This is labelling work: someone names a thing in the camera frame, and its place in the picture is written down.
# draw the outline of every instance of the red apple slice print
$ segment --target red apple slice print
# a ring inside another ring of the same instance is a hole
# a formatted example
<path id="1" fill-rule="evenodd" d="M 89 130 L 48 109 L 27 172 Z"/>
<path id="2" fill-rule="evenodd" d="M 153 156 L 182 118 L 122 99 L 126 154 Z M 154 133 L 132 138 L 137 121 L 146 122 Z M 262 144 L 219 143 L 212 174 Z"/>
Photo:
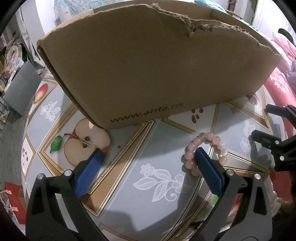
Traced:
<path id="1" fill-rule="evenodd" d="M 45 94 L 46 90 L 47 90 L 47 84 L 42 85 L 37 90 L 37 92 L 35 94 L 34 101 L 33 101 L 34 104 L 36 104 L 43 97 L 43 95 Z"/>
<path id="2" fill-rule="evenodd" d="M 76 124 L 72 135 L 65 142 L 64 154 L 72 165 L 77 166 L 80 161 L 87 160 L 96 148 L 100 148 L 105 155 L 109 145 L 108 132 L 84 118 Z"/>

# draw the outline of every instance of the bead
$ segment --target bead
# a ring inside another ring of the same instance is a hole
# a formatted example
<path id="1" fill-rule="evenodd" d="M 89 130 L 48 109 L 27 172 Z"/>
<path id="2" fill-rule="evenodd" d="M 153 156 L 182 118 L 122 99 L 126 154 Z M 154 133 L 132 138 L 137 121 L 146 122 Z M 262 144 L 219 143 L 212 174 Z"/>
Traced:
<path id="1" fill-rule="evenodd" d="M 195 162 L 193 160 L 188 160 L 186 163 L 185 163 L 185 166 L 187 169 L 192 169 L 195 167 Z"/>
<path id="2" fill-rule="evenodd" d="M 193 152 L 192 151 L 185 151 L 184 157 L 186 160 L 191 160 L 193 158 Z"/>
<path id="3" fill-rule="evenodd" d="M 225 148 L 225 144 L 224 144 L 223 142 L 220 142 L 220 143 L 217 145 L 217 148 L 218 148 L 219 150 L 222 150 L 222 149 Z"/>
<path id="4" fill-rule="evenodd" d="M 215 137 L 215 135 L 214 135 L 212 132 L 209 132 L 209 133 L 207 134 L 207 140 L 208 140 L 208 141 L 213 140 L 214 137 Z"/>
<path id="5" fill-rule="evenodd" d="M 220 157 L 219 162 L 221 165 L 225 165 L 227 163 L 227 157 L 226 156 Z"/>
<path id="6" fill-rule="evenodd" d="M 226 148 L 221 150 L 221 155 L 222 156 L 227 156 L 228 155 L 228 150 Z"/>
<path id="7" fill-rule="evenodd" d="M 220 139 L 220 137 L 218 137 L 218 136 L 215 136 L 214 138 L 213 138 L 213 144 L 214 145 L 218 145 L 219 143 L 220 143 L 220 141 L 221 141 L 221 139 Z"/>
<path id="8" fill-rule="evenodd" d="M 196 147 L 198 147 L 202 144 L 202 139 L 200 137 L 195 137 L 193 143 L 196 145 Z"/>
<path id="9" fill-rule="evenodd" d="M 202 132 L 202 133 L 199 134 L 199 137 L 200 137 L 200 139 L 201 139 L 202 141 L 205 141 L 205 140 L 207 139 L 207 134 L 204 133 L 204 132 Z"/>
<path id="10" fill-rule="evenodd" d="M 197 177 L 200 175 L 200 170 L 198 167 L 194 167 L 191 169 L 191 175 L 194 176 L 194 177 Z"/>
<path id="11" fill-rule="evenodd" d="M 187 148 L 190 151 L 195 151 L 197 147 L 193 142 L 190 142 L 189 145 L 187 146 Z"/>

